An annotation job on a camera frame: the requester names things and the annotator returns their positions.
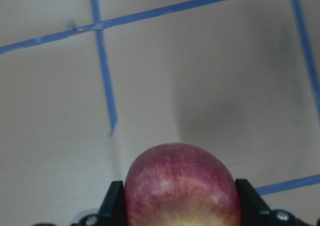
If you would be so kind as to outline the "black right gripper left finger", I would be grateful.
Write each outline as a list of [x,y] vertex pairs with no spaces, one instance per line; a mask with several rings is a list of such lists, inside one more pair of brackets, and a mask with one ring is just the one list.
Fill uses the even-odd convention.
[[125,199],[122,181],[112,181],[98,210],[98,226],[125,225]]

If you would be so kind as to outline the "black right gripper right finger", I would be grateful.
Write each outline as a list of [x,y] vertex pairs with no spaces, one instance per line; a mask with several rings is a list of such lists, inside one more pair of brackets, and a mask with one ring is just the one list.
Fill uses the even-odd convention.
[[247,179],[236,179],[243,226],[272,226],[272,211]]

